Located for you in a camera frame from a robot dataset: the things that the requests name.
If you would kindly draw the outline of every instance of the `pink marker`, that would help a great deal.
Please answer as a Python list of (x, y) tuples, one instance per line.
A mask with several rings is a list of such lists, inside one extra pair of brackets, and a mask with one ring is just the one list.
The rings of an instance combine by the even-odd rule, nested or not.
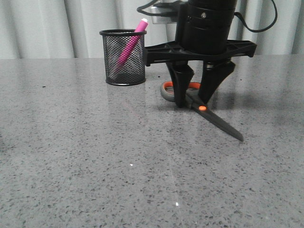
[[(143, 18), (141, 22), (138, 24), (134, 32), (143, 32), (145, 31), (146, 27), (148, 26), (148, 20)], [(126, 61), (128, 60), (129, 56), (131, 55), (133, 49), (135, 48), (138, 40), (141, 36), (132, 36), (128, 44), (123, 49), (121, 55), (118, 58), (117, 66), (115, 72), (118, 73), (121, 68), (124, 66)]]

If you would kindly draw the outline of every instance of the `curtain fold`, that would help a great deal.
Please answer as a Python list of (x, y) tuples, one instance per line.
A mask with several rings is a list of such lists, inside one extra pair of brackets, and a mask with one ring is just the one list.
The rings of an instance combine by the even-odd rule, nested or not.
[[(150, 0), (0, 0), (0, 58), (103, 57), (105, 29), (133, 29), (142, 15), (136, 8)], [(279, 17), (270, 30), (252, 33), (233, 19), (229, 39), (251, 40), (257, 54), (304, 54), (304, 3), (275, 0)], [(238, 0), (250, 28), (260, 29), (274, 18), (270, 0)], [(175, 38), (175, 24), (149, 24), (145, 45)]]

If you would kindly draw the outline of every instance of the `gray granite countertop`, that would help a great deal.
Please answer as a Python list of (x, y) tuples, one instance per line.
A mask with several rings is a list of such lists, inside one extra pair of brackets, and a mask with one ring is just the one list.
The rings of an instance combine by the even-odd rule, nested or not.
[(209, 106), (244, 142), (162, 99), (164, 64), (0, 60), (0, 227), (303, 228), (304, 56), (233, 61)]

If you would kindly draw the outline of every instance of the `mesh pen holder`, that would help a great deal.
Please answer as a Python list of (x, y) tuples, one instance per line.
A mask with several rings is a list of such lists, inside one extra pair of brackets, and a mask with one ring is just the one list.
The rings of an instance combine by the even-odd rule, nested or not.
[(143, 83), (144, 35), (146, 31), (111, 29), (100, 31), (104, 42), (106, 82), (111, 85), (132, 86)]

